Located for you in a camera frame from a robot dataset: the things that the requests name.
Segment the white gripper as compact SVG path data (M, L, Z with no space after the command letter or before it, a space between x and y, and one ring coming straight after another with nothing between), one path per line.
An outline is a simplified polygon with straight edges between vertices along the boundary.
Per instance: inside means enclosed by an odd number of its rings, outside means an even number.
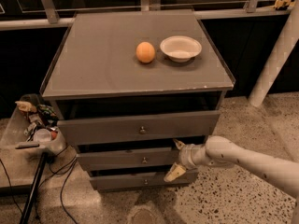
M172 182L180 176L184 175L187 170L192 170L204 164L206 158L206 150L202 145L185 145L182 141L174 139L174 143L178 150L179 163L174 163L164 177L165 182Z

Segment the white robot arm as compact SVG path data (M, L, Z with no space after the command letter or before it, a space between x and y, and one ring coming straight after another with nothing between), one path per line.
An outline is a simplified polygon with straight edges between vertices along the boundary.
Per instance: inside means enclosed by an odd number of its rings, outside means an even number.
M291 224L299 224L299 163L275 158L236 145L222 136L209 136L204 144L185 144L174 139L178 159L164 176L173 182L200 166L231 168L237 165L295 199Z

